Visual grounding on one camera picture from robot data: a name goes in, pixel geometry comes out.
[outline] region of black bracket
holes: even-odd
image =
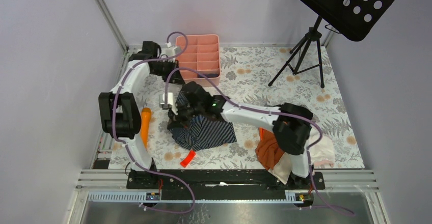
[[[102,130],[113,136],[113,93],[99,94],[99,111],[102,122]],[[141,129],[141,116],[132,93],[119,94],[117,107],[122,106],[121,113],[116,113],[117,137],[128,137],[133,139]]]
[[[129,61],[154,59],[158,57],[158,53],[160,54],[161,51],[162,49],[159,44],[152,41],[144,41],[141,51],[132,54],[129,57]]]
[[[307,108],[291,103],[284,103],[279,110],[308,120],[313,117],[313,113]],[[288,116],[279,116],[276,121],[273,121],[273,133],[279,147],[291,155],[303,154],[310,130],[310,123]]]

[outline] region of white wall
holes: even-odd
[[[396,0],[359,43],[327,51],[391,223],[432,218],[432,0]]]
[[[94,0],[0,0],[0,223],[61,223],[121,49]]]
[[[317,15],[299,0],[105,0],[129,44],[171,31],[218,34],[228,44],[296,44]],[[321,33],[328,33],[321,25]]]

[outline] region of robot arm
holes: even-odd
[[[117,137],[126,141],[129,150],[133,152],[132,155],[135,158],[130,160],[132,162],[139,162],[147,169],[151,166],[152,158],[145,149],[141,137],[135,136],[141,129],[141,115],[133,95],[138,92],[142,81],[149,74],[159,75],[164,81],[167,81],[168,74],[175,68],[178,68],[178,62],[175,60],[148,62],[136,66],[141,60],[158,57],[158,49],[160,50],[159,45],[154,42],[143,42],[142,51],[133,54],[129,59],[126,70],[132,69],[132,72],[129,74],[127,81],[123,82],[124,77],[126,77],[126,74],[124,74],[119,83],[110,92],[99,95],[99,109],[103,131],[113,137],[113,110],[115,110]],[[176,49],[177,47],[169,48],[166,55],[169,57],[173,56],[173,54],[178,52]],[[184,84],[179,71],[172,76],[169,83]],[[114,97],[119,87],[122,87],[122,89],[119,94],[117,107],[114,108]],[[169,127],[184,127],[193,116],[204,115],[212,120],[247,123],[264,128],[272,131],[275,134],[279,147],[290,154],[292,173],[301,178],[308,177],[309,166],[305,147],[311,130],[309,123],[274,113],[294,114],[311,120],[313,114],[309,110],[289,103],[277,107],[239,104],[255,110],[268,111],[268,114],[263,114],[234,106],[221,95],[211,96],[195,82],[184,85],[182,91],[189,101],[188,106],[176,107],[172,93],[168,94],[168,106],[165,106],[164,94],[161,94],[159,97],[161,107],[169,109]],[[132,168],[140,171],[135,165]]]
[[[235,106],[223,96],[211,96],[200,85],[189,82],[182,88],[182,93],[189,104],[171,108],[168,115],[168,127],[184,127],[196,115],[204,115],[211,120],[246,123],[272,131],[279,147],[290,154],[292,173],[307,178],[309,175],[308,158],[305,152],[311,126],[309,123],[277,113],[294,114],[312,119],[313,113],[304,107],[284,103],[277,107],[264,107],[237,103]],[[164,96],[160,96],[160,104],[164,104]]]

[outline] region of orange cloth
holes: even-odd
[[[279,148],[275,135],[272,132],[260,128],[259,135],[261,141],[255,149],[258,161],[266,170],[273,170],[273,167],[275,167],[285,152]]]

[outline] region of floral tablecloth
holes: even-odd
[[[293,76],[287,67],[272,87],[267,86],[289,58],[289,50],[284,47],[222,48],[219,88],[227,96],[244,103],[273,106],[289,102],[307,106],[315,114],[318,125],[334,142],[334,168],[363,168],[363,160],[325,48],[322,48],[324,89],[320,87],[318,68]],[[301,69],[317,62],[317,49],[310,47]],[[162,79],[150,75],[143,82],[141,91],[135,94],[140,109],[145,106],[152,110],[148,151],[158,169],[183,169],[180,162],[188,150],[179,147],[167,130],[167,111],[158,106],[158,96],[163,93],[163,89]],[[217,94],[214,88],[205,89],[210,94]],[[180,86],[170,85],[169,90],[177,95]],[[236,143],[198,151],[187,168],[262,169],[255,154],[259,142],[258,128],[234,123],[234,130]],[[124,148],[115,143],[109,168],[124,169],[127,163]]]

